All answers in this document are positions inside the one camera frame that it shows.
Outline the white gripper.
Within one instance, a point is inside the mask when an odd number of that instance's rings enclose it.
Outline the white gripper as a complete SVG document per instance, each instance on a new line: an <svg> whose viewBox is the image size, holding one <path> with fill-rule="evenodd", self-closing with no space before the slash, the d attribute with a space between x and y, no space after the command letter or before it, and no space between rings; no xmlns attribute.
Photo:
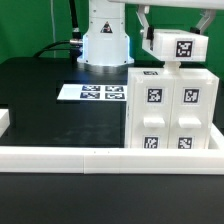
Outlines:
<svg viewBox="0 0 224 224"><path fill-rule="evenodd" d="M167 7L185 7L185 8L203 8L201 11L201 19L195 27L191 28L191 32L195 34L203 34L215 19L216 11L212 9L224 9L224 0L110 0L111 2L141 4L138 6L137 16L143 30L142 48L145 51L153 50L154 27L149 25L146 15L150 11L150 7L146 5L167 6Z"/></svg>

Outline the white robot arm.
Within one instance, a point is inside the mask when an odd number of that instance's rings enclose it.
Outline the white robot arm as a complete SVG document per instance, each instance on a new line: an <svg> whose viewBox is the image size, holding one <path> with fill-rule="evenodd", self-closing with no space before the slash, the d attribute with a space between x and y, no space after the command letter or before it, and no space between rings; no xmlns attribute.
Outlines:
<svg viewBox="0 0 224 224"><path fill-rule="evenodd" d="M133 62L130 39L125 32L125 6L136 4L143 27L142 48L167 64L203 62L206 60L208 37L203 34L224 0L89 0L89 28L83 36L83 53L78 62L98 70L114 69ZM155 29L146 15L152 6L199 8L201 20L191 31Z"/></svg>

